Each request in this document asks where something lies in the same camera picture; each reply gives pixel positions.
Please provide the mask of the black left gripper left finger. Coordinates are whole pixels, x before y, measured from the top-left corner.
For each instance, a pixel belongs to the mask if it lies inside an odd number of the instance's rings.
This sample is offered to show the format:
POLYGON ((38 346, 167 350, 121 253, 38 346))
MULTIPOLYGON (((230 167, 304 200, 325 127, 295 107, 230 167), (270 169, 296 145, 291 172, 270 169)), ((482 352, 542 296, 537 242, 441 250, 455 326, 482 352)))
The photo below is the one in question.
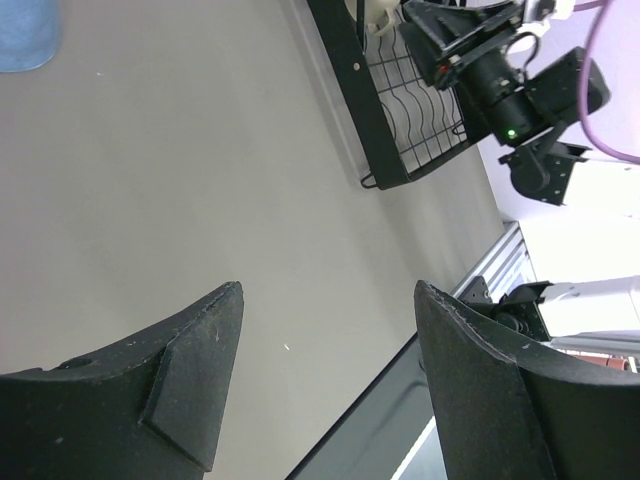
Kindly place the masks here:
POLYGON ((243 321, 239 282, 101 349, 1 378, 5 479, 201 479, 243 321))

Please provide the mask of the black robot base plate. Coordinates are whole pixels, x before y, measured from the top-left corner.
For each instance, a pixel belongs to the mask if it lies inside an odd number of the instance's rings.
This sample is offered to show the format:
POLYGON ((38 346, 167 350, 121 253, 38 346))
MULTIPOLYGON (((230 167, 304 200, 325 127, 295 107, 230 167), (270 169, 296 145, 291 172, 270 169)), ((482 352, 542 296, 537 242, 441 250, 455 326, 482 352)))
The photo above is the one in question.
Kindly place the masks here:
POLYGON ((432 416, 412 336, 287 477, 390 479, 432 416))

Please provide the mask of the blue ceramic mug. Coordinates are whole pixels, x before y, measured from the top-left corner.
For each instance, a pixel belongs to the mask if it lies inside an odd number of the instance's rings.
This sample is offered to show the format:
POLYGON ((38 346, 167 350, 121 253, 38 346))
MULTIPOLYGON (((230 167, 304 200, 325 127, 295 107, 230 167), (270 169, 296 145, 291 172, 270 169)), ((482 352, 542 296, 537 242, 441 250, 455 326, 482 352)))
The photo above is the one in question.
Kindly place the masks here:
POLYGON ((21 73, 49 62, 61 41, 56 0, 1 0, 1 72, 21 73))

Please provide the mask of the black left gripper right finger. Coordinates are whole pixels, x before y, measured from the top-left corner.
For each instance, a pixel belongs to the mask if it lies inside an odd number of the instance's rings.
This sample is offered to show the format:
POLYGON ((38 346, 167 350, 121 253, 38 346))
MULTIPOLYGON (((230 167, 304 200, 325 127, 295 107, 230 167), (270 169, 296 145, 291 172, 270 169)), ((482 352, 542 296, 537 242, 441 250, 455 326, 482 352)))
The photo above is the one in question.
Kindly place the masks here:
POLYGON ((638 375, 554 350, 425 281, 414 308, 448 478, 638 478, 638 375))

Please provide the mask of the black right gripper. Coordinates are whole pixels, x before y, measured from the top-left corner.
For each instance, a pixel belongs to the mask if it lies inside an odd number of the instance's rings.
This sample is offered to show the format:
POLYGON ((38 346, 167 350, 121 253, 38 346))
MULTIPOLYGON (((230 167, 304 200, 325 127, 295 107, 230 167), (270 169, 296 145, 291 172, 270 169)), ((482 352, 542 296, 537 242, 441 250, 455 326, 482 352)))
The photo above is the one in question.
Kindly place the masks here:
POLYGON ((522 88, 527 74, 507 60, 510 47, 525 38, 522 6, 501 1, 459 7, 431 1, 402 6, 402 38, 425 83, 438 90, 462 85, 483 105, 494 105, 522 88))

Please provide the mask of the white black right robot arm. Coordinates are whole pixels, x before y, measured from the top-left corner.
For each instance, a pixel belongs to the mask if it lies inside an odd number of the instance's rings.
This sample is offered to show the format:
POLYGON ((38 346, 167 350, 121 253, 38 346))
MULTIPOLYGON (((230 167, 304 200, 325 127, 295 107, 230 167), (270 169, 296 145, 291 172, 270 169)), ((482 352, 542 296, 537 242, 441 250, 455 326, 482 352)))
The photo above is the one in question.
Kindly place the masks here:
MULTIPOLYGON (((552 1, 501 1, 482 7, 410 1, 400 27, 431 87, 459 88, 480 118, 483 135, 509 148, 501 163, 522 196, 562 205, 586 148, 566 144, 571 125, 604 106, 609 89, 597 65, 577 47, 536 75, 507 58, 515 45, 540 46, 535 26, 556 13, 552 1)), ((529 283, 478 310, 532 339, 561 338, 569 350, 601 350, 639 337, 639 280, 529 283)))

